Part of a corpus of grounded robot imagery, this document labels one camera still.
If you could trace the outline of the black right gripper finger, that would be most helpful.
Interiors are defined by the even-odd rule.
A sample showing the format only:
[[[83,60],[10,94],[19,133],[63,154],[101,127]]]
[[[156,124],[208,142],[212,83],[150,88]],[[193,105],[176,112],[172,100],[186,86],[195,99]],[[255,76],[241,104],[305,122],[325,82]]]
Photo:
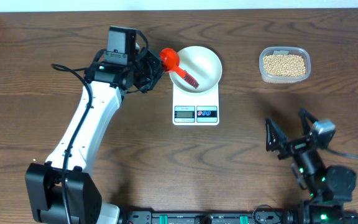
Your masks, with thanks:
[[[309,122],[311,122],[311,124],[314,124],[315,122],[318,121],[318,119],[315,118],[308,110],[306,110],[304,108],[301,108],[299,110],[298,116],[299,116],[300,121],[301,121],[303,134],[307,135],[311,130]]]
[[[281,151],[284,150],[288,137],[280,129],[278,124],[268,118],[265,120],[265,129],[266,129],[266,151]]]

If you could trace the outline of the red plastic measuring scoop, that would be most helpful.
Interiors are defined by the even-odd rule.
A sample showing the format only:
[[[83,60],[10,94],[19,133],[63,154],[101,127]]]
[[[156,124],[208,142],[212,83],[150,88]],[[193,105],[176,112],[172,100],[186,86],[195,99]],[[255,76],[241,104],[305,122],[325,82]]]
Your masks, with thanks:
[[[179,54],[171,49],[165,48],[159,53],[159,57],[163,63],[166,72],[175,72],[187,84],[197,89],[199,83],[191,76],[186,70],[179,67],[180,57]]]

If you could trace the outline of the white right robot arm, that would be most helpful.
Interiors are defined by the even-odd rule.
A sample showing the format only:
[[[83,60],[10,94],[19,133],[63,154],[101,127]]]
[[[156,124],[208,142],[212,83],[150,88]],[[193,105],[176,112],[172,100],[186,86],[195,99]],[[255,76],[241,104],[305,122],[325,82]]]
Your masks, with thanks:
[[[325,166],[318,151],[328,149],[336,132],[328,119],[317,119],[307,110],[298,113],[303,136],[289,140],[271,118],[265,120],[266,150],[277,151],[278,159],[292,158],[291,170],[302,190],[311,198],[283,213],[282,223],[358,223],[358,213],[344,210],[352,201],[357,175],[346,166]]]

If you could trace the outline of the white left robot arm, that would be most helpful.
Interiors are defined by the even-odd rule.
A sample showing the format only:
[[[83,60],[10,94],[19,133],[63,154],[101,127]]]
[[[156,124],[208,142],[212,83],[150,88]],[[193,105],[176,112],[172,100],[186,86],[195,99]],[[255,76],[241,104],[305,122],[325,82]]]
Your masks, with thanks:
[[[114,113],[132,87],[146,93],[163,75],[162,61],[152,50],[142,49],[127,65],[108,60],[101,49],[89,67],[70,69],[83,85],[80,103],[58,146],[44,164],[31,163],[25,184],[35,221],[39,223],[125,223],[126,214],[117,205],[102,200],[92,180],[98,150]]]

